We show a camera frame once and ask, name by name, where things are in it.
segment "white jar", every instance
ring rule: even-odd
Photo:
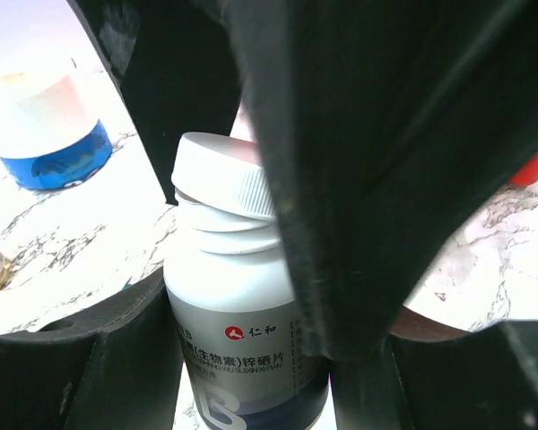
[[[328,392],[299,315],[255,144],[185,134],[178,232],[164,263],[195,403],[217,430],[303,430]]]

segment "white marble surface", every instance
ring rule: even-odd
[[[37,330],[118,292],[160,266],[173,210],[105,74],[86,89],[114,144],[106,167],[56,193],[22,190],[0,163],[0,250],[14,260],[0,291],[0,334]],[[241,112],[235,136],[253,138]],[[478,330],[538,319],[538,184],[495,195],[443,248],[408,306]],[[204,428],[184,370],[175,429]],[[334,429],[329,399],[315,430]]]

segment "jar lid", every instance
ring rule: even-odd
[[[182,193],[216,209],[252,219],[275,219],[253,142],[185,133],[179,141],[171,181]]]

